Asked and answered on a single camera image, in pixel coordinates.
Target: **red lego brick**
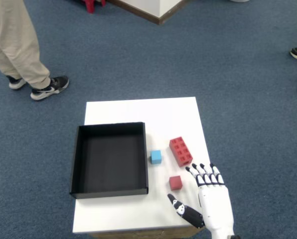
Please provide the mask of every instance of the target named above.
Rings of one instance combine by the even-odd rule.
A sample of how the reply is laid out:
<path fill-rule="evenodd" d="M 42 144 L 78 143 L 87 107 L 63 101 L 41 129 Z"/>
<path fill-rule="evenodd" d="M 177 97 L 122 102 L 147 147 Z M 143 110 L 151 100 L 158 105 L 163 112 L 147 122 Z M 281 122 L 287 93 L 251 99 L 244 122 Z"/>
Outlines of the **red lego brick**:
<path fill-rule="evenodd" d="M 169 141 L 169 147 L 178 163 L 179 167 L 190 164 L 193 160 L 182 137 L 174 138 Z"/>
<path fill-rule="evenodd" d="M 170 177 L 168 182 L 172 191 L 179 190 L 183 187 L 180 176 Z"/>

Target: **robot finger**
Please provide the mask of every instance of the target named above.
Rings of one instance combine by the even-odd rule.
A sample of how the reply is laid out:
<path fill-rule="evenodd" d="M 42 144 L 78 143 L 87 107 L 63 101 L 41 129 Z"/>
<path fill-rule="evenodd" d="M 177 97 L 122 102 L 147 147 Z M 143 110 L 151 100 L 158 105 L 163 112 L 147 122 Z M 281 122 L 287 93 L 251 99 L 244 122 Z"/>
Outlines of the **robot finger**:
<path fill-rule="evenodd" d="M 173 207 L 176 209 L 177 214 L 179 214 L 183 219 L 191 223 L 196 228 L 202 228 L 205 226 L 203 216 L 198 211 L 176 200 L 172 194 L 168 194 L 167 196 L 173 204 Z"/>
<path fill-rule="evenodd" d="M 202 169 L 201 166 L 196 165 L 195 163 L 192 163 L 192 166 L 199 172 L 201 176 L 203 176 L 206 173 L 206 171 Z"/>
<path fill-rule="evenodd" d="M 225 185 L 225 184 L 224 184 L 223 177 L 222 177 L 222 175 L 220 174 L 218 168 L 217 168 L 213 163 L 211 163 L 210 166 L 212 167 L 212 170 L 213 170 L 213 172 L 214 172 L 213 174 L 215 175 L 215 178 L 216 178 L 218 184 L 219 184 L 219 185 Z"/>
<path fill-rule="evenodd" d="M 205 181 L 203 180 L 202 176 L 199 175 L 198 171 L 194 168 L 190 168 L 190 167 L 185 167 L 185 169 L 191 173 L 191 175 L 193 175 L 193 177 L 195 178 L 196 180 L 196 183 L 197 183 L 197 186 L 200 187 L 200 188 L 205 188 L 207 187 L 206 186 L 206 183 Z"/>
<path fill-rule="evenodd" d="M 210 175 L 211 173 L 213 173 L 213 170 L 209 165 L 204 165 L 204 164 L 200 163 L 199 166 L 205 170 L 207 175 Z"/>
<path fill-rule="evenodd" d="M 218 187 L 219 183 L 213 173 L 210 175 L 210 180 L 212 181 L 212 184 L 214 185 L 214 187 Z"/>

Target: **black fingertip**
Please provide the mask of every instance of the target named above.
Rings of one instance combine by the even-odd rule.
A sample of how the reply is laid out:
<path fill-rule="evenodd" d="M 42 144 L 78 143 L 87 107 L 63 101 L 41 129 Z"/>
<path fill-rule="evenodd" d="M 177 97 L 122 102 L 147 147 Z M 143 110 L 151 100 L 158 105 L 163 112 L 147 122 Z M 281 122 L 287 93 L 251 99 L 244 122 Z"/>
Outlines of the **black fingertip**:
<path fill-rule="evenodd" d="M 171 203 L 173 203 L 173 201 L 176 199 L 176 198 L 175 198 L 172 194 L 170 194 L 170 193 L 169 193 L 167 196 L 168 196 L 168 198 L 170 199 L 170 202 L 171 202 Z"/>

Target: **black tray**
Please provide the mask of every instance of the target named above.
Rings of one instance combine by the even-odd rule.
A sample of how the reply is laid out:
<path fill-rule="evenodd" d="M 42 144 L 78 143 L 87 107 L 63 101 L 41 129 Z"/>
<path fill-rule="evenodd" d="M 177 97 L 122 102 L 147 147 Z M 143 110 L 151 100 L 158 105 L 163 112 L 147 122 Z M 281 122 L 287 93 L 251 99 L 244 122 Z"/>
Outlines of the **black tray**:
<path fill-rule="evenodd" d="M 143 122 L 78 127 L 70 194 L 77 199 L 149 192 Z"/>

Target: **small blue cube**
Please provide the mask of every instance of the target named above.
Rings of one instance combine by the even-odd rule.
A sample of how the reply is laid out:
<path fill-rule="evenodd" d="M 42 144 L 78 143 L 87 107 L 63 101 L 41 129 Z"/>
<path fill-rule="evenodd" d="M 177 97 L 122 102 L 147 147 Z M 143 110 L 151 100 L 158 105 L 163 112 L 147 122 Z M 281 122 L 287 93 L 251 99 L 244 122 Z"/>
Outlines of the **small blue cube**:
<path fill-rule="evenodd" d="M 162 154 L 160 153 L 160 150 L 150 152 L 150 161 L 152 164 L 162 163 Z"/>

